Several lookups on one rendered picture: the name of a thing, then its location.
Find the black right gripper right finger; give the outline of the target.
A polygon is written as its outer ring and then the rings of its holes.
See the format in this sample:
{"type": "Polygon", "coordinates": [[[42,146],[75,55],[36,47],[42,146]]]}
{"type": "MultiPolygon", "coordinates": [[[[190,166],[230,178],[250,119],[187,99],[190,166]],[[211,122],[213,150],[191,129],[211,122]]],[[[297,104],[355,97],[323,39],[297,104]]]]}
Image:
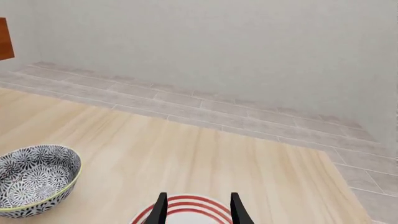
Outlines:
{"type": "Polygon", "coordinates": [[[233,224],[254,224],[237,192],[231,193],[230,209],[233,224]]]}

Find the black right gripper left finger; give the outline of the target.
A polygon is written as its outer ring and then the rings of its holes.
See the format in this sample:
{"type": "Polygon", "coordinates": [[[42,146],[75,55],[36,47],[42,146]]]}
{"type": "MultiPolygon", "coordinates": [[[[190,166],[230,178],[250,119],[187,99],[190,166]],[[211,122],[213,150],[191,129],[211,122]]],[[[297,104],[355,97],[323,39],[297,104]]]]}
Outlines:
{"type": "Polygon", "coordinates": [[[167,193],[161,192],[152,211],[146,218],[146,224],[165,224],[167,218],[167,193]]]}

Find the wooden cabinet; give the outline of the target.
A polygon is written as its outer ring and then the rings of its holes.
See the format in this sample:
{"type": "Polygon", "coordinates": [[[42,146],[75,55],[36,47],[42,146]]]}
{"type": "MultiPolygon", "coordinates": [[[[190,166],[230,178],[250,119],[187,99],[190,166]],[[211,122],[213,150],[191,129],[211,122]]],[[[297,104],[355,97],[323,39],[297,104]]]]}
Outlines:
{"type": "Polygon", "coordinates": [[[0,61],[15,57],[6,18],[0,17],[0,61]]]}

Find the white plate with red rings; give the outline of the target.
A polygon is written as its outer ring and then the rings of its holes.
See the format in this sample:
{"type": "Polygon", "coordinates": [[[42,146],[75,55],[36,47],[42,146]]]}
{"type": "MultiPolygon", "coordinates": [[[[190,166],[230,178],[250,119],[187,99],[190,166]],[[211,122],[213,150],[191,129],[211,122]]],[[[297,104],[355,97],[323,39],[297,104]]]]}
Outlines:
{"type": "MultiPolygon", "coordinates": [[[[129,224],[146,224],[154,204],[138,212],[129,224]]],[[[233,224],[229,206],[209,197],[182,194],[167,196],[165,224],[233,224]]]]}

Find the black and white patterned bowl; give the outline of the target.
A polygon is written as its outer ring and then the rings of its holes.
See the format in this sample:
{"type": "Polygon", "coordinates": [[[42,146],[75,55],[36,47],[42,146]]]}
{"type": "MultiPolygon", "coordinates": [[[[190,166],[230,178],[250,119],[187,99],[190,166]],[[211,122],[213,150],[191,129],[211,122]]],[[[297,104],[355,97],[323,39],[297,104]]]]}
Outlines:
{"type": "Polygon", "coordinates": [[[81,171],[80,156],[63,145],[34,145],[0,156],[0,217],[51,210],[71,194],[81,171]]]}

